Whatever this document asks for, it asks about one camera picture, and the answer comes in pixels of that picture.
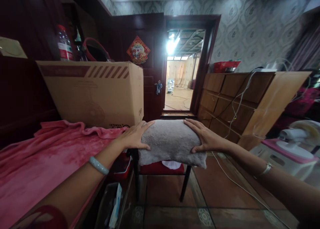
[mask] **pink blanket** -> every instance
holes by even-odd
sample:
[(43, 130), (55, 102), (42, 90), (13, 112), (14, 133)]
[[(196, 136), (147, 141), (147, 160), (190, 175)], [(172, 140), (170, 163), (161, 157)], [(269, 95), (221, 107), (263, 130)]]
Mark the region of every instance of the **pink blanket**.
[(41, 123), (34, 138), (0, 151), (0, 224), (11, 227), (56, 186), (127, 128), (85, 129), (82, 122)]

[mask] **light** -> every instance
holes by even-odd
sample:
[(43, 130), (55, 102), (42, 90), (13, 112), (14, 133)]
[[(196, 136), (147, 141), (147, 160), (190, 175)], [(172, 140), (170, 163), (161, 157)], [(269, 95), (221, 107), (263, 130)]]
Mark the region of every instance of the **light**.
[(167, 43), (167, 52), (169, 55), (172, 55), (174, 53), (174, 50), (176, 49), (178, 43), (180, 41), (180, 37), (173, 41), (173, 39), (169, 40)]

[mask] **pink stool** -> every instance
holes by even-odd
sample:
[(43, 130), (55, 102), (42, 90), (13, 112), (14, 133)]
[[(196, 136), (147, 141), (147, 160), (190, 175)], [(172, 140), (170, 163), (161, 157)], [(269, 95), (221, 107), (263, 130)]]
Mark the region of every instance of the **pink stool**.
[(264, 140), (250, 152), (272, 165), (281, 168), (294, 177), (305, 180), (312, 172), (318, 158), (307, 150), (302, 155), (295, 155), (276, 145), (279, 139)]

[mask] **plastic water bottle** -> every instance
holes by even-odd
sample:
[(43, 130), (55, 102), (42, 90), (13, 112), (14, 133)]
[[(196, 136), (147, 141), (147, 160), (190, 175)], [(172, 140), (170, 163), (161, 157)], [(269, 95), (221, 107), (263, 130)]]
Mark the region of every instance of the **plastic water bottle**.
[(58, 47), (61, 61), (73, 61), (71, 43), (66, 33), (66, 28), (58, 24)]

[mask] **door handle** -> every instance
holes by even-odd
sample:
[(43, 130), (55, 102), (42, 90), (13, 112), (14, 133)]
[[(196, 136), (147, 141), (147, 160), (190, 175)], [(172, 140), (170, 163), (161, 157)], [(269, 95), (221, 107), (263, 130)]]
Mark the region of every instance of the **door handle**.
[(161, 94), (161, 89), (162, 89), (161, 81), (159, 80), (158, 83), (154, 85), (156, 86), (156, 95)]

